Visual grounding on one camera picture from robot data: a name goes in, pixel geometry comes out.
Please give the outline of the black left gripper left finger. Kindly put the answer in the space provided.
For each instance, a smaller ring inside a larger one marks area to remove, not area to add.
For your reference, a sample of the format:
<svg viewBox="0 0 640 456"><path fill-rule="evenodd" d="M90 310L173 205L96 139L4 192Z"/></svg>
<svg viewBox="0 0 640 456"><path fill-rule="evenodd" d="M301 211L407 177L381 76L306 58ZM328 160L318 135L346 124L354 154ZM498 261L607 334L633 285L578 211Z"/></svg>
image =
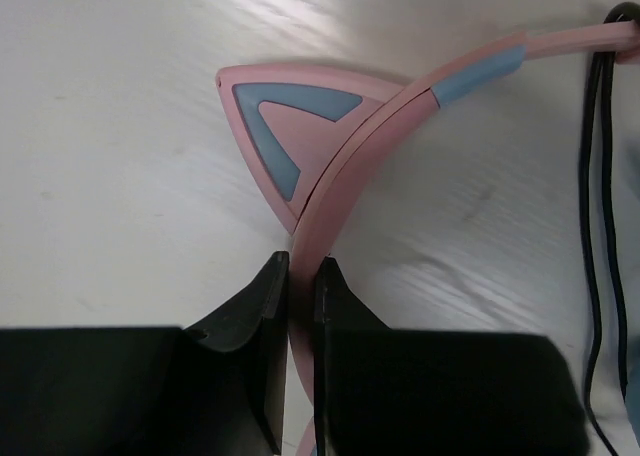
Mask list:
<svg viewBox="0 0 640 456"><path fill-rule="evenodd" d="M1 333L5 455L277 455L289 257L188 328Z"/></svg>

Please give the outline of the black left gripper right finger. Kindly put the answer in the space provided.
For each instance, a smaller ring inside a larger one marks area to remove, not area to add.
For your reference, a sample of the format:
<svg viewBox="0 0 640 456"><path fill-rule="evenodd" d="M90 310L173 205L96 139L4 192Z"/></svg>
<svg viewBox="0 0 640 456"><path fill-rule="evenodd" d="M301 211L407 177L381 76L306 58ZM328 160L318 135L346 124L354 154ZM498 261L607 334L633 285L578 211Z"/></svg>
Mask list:
<svg viewBox="0 0 640 456"><path fill-rule="evenodd" d="M332 259L315 281L320 455L582 455L586 417L546 337L393 329Z"/></svg>

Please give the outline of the pink blue cat-ear headphones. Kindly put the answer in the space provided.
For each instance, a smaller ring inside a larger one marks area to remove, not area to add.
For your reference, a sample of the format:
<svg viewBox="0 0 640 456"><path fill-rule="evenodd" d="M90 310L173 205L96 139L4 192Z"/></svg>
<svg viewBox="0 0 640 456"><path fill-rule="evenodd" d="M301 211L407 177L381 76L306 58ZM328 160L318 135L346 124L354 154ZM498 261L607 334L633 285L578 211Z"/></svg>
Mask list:
<svg viewBox="0 0 640 456"><path fill-rule="evenodd" d="M639 425L639 291L613 200L615 70L639 60L639 7L520 32L401 85L323 66L220 70L241 154L291 237L287 329L314 411L314 288L334 259L393 329L525 333L564 357L586 451L621 448L593 404Z"/></svg>

